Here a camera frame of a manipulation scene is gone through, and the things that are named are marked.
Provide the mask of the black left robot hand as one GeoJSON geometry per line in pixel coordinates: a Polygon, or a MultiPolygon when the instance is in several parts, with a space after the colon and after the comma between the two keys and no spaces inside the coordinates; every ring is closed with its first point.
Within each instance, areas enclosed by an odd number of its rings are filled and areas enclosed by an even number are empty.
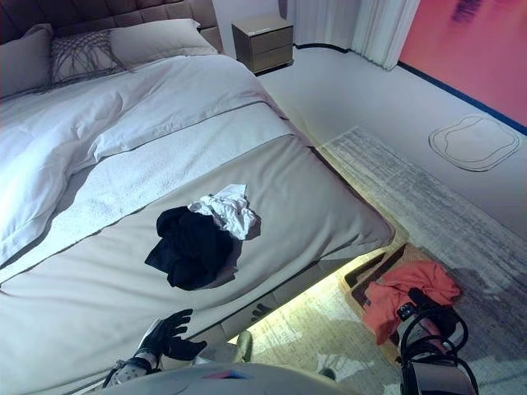
{"type": "Polygon", "coordinates": [[[156,320],[145,332],[135,356],[149,355],[159,364],[162,356],[191,361],[206,347],[207,342],[192,342],[182,338],[187,332],[193,310],[184,309],[156,320]]]}

